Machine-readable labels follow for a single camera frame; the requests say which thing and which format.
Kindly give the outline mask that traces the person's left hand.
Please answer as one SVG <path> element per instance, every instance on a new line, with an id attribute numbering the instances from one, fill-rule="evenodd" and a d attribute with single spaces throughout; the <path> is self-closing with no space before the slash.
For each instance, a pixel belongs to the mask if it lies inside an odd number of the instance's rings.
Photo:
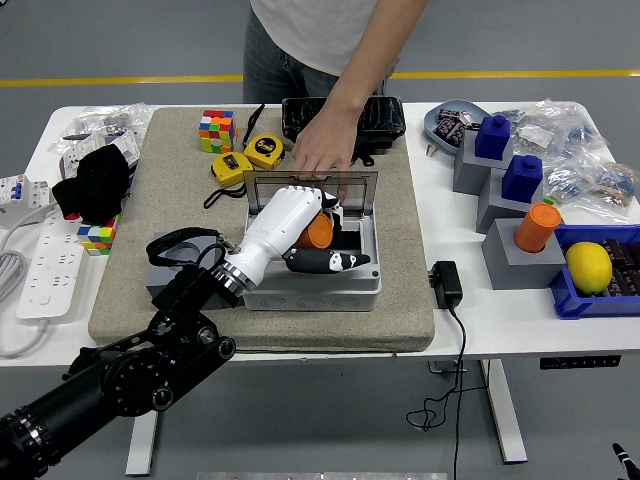
<path id="1" fill-rule="evenodd" d="M 327 101 L 297 136 L 293 170 L 315 174 L 350 167 L 362 109 Z"/>

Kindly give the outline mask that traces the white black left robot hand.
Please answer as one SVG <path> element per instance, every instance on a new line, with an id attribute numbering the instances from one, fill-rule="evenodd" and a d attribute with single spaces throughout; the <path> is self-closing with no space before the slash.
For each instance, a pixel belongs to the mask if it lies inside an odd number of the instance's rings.
<path id="1" fill-rule="evenodd" d="M 228 255 L 223 267 L 242 289 L 252 291 L 264 280 L 267 266 L 278 259 L 289 270 L 308 274 L 337 274 L 369 263 L 366 254 L 295 245 L 325 210 L 333 214 L 331 228 L 343 225 L 343 209 L 335 196 L 303 186 L 279 189 L 246 230 L 239 251 Z"/>

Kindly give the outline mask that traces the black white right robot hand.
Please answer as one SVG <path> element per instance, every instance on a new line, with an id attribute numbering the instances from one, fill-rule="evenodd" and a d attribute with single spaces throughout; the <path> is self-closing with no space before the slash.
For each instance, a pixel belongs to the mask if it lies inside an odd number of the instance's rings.
<path id="1" fill-rule="evenodd" d="M 629 480 L 639 480 L 640 479 L 640 469 L 638 465 L 631 459 L 626 450 L 619 444 L 613 443 L 612 449 L 616 454 L 619 462 L 625 469 L 626 475 Z"/>

